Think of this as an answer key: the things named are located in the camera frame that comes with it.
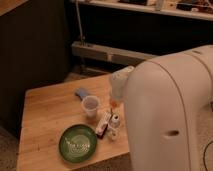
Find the dark wall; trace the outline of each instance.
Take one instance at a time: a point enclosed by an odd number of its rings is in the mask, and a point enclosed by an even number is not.
[[[0,123],[16,136],[25,91],[69,71],[68,37],[61,0],[30,0],[0,17]]]
[[[86,41],[91,43],[157,55],[213,44],[212,21],[87,5],[80,5],[80,11]]]

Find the small jar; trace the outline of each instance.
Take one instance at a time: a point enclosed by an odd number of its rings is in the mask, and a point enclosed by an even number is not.
[[[113,114],[108,123],[107,135],[111,140],[116,140],[119,134],[120,118],[118,115]]]

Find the metal shelf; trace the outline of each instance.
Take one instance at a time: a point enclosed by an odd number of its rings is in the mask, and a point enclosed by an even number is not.
[[[145,13],[154,13],[160,15],[170,15],[170,16],[178,16],[185,18],[193,18],[193,19],[201,19],[213,21],[212,14],[206,14],[201,12],[191,12],[191,11],[182,11],[182,10],[170,10],[170,9],[161,9],[156,6],[144,6],[144,5],[135,5],[135,4],[127,4],[120,3],[116,0],[77,0],[79,4],[84,5],[92,5],[106,8],[114,8],[114,9],[122,9],[122,10],[130,10],[137,12],[145,12]]]

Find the wall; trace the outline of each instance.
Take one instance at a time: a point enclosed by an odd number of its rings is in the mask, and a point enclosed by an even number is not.
[[[27,89],[69,71],[69,36],[60,0],[30,0],[0,17],[0,123],[18,136]]]

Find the plastic cup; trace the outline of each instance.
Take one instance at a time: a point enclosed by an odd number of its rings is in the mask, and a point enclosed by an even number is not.
[[[88,118],[94,118],[97,115],[100,99],[97,96],[86,96],[81,102],[82,108]]]

